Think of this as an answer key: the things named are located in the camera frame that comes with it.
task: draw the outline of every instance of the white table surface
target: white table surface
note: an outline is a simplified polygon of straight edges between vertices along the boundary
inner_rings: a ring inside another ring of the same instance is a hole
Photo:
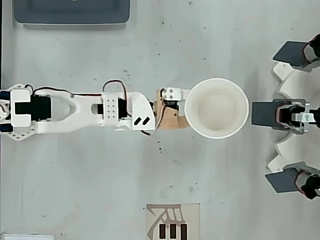
[[[23,27],[3,1],[3,89],[99,92],[118,78],[150,99],[221,77],[250,102],[271,100],[274,53],[311,39],[320,21],[318,0],[134,0],[125,27]],[[225,140],[192,129],[2,137],[0,230],[141,240],[146,204],[201,203],[201,240],[316,239],[319,200],[276,194],[265,180],[279,135],[248,120]]]

